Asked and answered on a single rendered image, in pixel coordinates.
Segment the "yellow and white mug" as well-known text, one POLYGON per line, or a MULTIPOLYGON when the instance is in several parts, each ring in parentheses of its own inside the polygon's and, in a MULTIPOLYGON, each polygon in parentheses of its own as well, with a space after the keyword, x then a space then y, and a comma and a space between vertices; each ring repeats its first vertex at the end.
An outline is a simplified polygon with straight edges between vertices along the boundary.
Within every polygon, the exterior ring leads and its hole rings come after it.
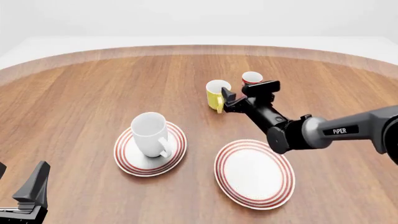
POLYGON ((231 85, 224 80, 212 80, 206 84, 208 106, 216 110, 217 113, 223 112, 224 99, 221 92, 223 87, 227 90, 231 90, 231 85))

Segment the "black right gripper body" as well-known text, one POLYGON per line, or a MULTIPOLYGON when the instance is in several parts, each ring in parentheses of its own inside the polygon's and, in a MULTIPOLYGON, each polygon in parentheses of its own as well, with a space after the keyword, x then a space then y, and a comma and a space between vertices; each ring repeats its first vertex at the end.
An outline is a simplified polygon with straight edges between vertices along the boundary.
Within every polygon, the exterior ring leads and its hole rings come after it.
POLYGON ((247 113, 250 110, 251 104, 248 102, 246 96, 237 100, 224 99, 223 109, 226 113, 247 113))

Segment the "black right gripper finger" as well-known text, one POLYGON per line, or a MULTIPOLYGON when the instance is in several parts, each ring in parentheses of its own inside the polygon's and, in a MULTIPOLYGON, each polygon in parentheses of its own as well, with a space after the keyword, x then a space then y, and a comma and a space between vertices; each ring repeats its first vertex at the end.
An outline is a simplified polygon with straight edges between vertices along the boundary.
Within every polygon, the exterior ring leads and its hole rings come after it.
POLYGON ((221 94, 223 97, 224 104, 227 106, 232 106, 236 104, 236 94, 227 89, 226 87, 221 88, 221 94))

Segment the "red and white mug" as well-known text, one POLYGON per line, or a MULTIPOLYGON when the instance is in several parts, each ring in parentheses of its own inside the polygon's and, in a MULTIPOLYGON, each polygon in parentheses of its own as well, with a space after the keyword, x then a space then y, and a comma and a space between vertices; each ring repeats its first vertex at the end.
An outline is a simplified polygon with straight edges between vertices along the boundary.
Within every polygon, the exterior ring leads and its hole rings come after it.
POLYGON ((250 85, 263 81, 263 76, 258 72, 248 71, 242 74, 242 85, 250 85))

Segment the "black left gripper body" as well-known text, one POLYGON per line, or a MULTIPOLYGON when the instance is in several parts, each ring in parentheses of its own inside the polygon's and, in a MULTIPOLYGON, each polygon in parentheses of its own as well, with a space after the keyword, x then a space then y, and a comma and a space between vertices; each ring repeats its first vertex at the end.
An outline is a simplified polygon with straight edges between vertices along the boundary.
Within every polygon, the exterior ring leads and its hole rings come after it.
POLYGON ((0 207, 0 224, 43 224, 47 208, 32 203, 23 207, 25 209, 0 207))

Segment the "white plate with red rings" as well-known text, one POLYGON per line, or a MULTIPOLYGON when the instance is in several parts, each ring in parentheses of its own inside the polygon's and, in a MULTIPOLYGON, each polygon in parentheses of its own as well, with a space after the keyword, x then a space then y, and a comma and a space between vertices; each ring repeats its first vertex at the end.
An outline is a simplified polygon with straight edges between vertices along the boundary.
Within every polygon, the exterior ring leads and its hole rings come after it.
POLYGON ((215 157, 214 175, 233 202, 254 210, 283 206, 293 195, 295 173, 285 156, 255 139, 224 145, 215 157))
POLYGON ((187 150, 185 133, 171 122, 166 122, 168 139, 173 148, 173 154, 164 158, 148 157, 138 149, 132 136, 131 128, 127 128, 118 137, 114 145, 113 156, 117 166, 125 173, 138 177, 153 177, 173 169, 183 159, 187 150))

